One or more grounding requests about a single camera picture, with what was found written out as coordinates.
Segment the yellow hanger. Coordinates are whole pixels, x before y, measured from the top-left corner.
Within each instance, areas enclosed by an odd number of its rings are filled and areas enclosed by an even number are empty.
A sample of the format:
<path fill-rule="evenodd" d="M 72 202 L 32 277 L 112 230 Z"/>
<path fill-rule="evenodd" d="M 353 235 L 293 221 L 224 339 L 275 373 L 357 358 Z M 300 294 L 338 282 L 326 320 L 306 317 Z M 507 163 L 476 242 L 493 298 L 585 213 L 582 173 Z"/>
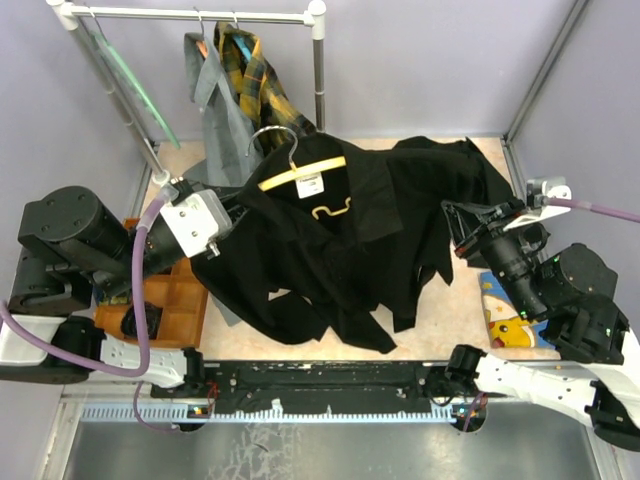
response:
<path fill-rule="evenodd" d="M 270 131 L 286 132 L 292 137 L 293 143 L 288 153 L 289 169 L 271 178 L 260 181 L 258 188 L 263 192 L 273 190 L 286 183 L 294 182 L 296 184 L 298 197 L 300 199 L 308 198 L 324 192 L 323 173 L 343 168 L 347 165 L 345 157 L 339 156 L 298 167 L 294 162 L 293 156 L 299 145 L 299 137 L 291 128 L 279 125 L 266 126 L 257 130 L 250 137 L 245 153 L 246 157 L 251 153 L 251 150 L 254 148 L 254 142 L 258 137 Z"/>

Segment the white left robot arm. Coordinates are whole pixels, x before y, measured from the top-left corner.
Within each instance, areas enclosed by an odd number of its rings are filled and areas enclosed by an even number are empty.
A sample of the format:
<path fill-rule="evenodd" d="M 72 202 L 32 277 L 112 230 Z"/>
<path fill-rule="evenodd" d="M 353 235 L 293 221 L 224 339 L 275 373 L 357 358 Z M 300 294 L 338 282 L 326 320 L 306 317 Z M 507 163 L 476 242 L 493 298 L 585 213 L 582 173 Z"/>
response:
<path fill-rule="evenodd" d="M 25 205 L 18 241 L 22 246 L 11 297 L 1 305 L 1 377 L 8 381 L 72 384 L 93 372 L 138 378 L 184 395 L 208 384 L 204 361 L 194 348 L 134 348 L 79 316 L 95 293 L 131 294 L 141 306 L 142 282 L 186 258 L 187 228 L 161 216 L 164 207 L 203 205 L 218 231 L 206 247 L 226 237 L 238 221 L 235 187 L 181 180 L 163 187 L 139 225 L 127 229 L 86 187 L 69 186 Z"/>

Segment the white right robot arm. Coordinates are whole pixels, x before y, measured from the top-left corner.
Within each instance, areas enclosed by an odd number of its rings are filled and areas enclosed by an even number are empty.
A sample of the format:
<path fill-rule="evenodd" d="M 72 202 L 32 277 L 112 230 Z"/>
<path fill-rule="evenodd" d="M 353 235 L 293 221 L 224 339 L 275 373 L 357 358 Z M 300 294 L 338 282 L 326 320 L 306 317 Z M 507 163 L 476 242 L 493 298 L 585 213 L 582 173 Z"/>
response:
<path fill-rule="evenodd" d="M 543 321 L 541 337 L 592 378 L 524 367 L 471 345 L 458 345 L 445 369 L 448 387 L 502 394 L 562 413 L 601 440 L 639 449 L 639 341 L 614 301 L 618 275 L 574 243 L 546 260 L 549 233 L 520 200 L 493 207 L 445 201 L 455 255 L 496 277 L 521 319 Z"/>

